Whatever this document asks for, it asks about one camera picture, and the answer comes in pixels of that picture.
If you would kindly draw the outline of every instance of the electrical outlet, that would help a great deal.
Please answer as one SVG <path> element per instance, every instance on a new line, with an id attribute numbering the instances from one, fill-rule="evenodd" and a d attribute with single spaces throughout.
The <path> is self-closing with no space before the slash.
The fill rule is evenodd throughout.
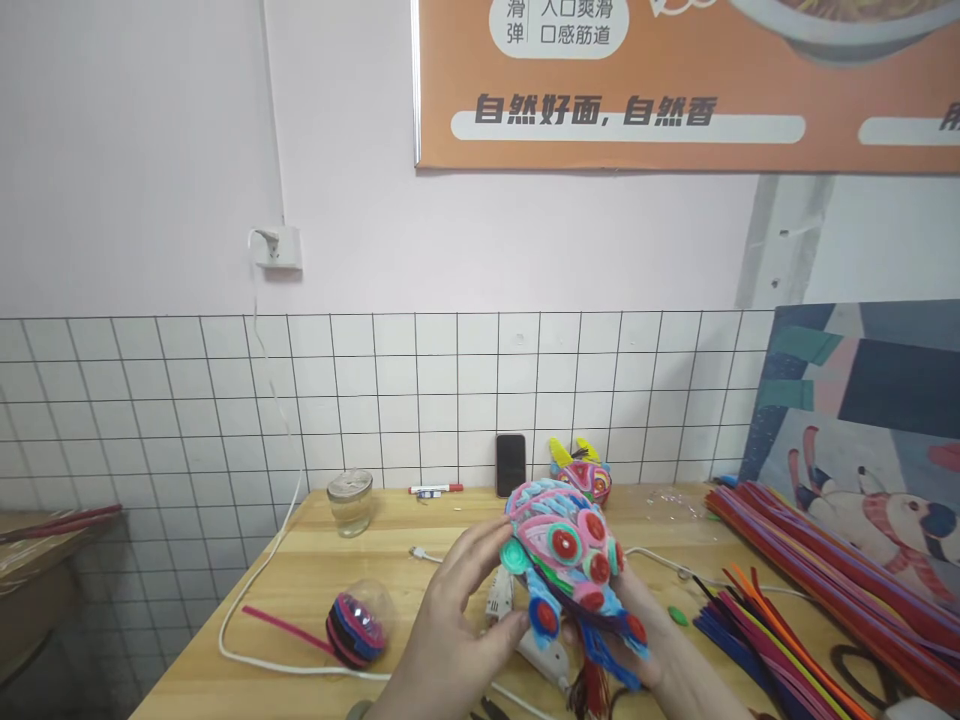
<path id="1" fill-rule="evenodd" d="M 281 225 L 255 230 L 252 247 L 257 265 L 265 270 L 303 270 L 300 228 Z"/>

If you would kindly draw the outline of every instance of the bowl of noodles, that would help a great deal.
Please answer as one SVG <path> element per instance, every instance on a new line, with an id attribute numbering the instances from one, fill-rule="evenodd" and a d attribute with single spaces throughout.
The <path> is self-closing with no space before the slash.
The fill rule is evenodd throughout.
<path id="1" fill-rule="evenodd" d="M 960 0 L 730 0 L 803 56 L 830 65 L 879 60 L 960 20 Z"/>

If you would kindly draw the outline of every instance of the pipe cleaner craft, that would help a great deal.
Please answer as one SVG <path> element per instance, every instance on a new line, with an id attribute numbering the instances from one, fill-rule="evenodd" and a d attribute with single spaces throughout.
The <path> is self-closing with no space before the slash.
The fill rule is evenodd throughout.
<path id="1" fill-rule="evenodd" d="M 583 438 L 577 438 L 577 446 L 579 449 L 571 455 L 559 440 L 550 438 L 550 454 L 553 456 L 550 472 L 554 479 L 570 483 L 603 507 L 613 485 L 610 466 L 600 460 L 593 445 Z"/>
<path id="2" fill-rule="evenodd" d="M 574 682 L 569 707 L 580 720 L 589 712 L 606 718 L 606 670 L 629 690 L 640 680 L 620 665 L 601 632 L 620 637 L 647 658 L 647 635 L 624 610 L 610 588 L 623 569 L 623 549 L 607 529 L 600 506 L 559 480 L 527 482 L 510 494 L 505 510 L 513 537 L 500 551 L 503 566 L 518 575 L 530 593 L 530 624 L 543 649 L 560 634 L 566 610 L 583 641 L 583 669 Z"/>

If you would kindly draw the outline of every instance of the orange poster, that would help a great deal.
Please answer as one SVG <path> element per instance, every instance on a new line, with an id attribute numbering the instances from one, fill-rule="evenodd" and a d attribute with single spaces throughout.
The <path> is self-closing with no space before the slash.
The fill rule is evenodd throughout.
<path id="1" fill-rule="evenodd" d="M 960 173 L 960 0 L 412 0 L 417 166 Z"/>

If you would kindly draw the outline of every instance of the illustrated canvas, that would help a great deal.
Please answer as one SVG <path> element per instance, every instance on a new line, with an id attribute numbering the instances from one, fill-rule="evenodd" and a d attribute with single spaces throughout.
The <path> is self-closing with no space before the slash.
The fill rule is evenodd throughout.
<path id="1" fill-rule="evenodd" d="M 960 300 L 778 308 L 740 479 L 960 613 Z"/>

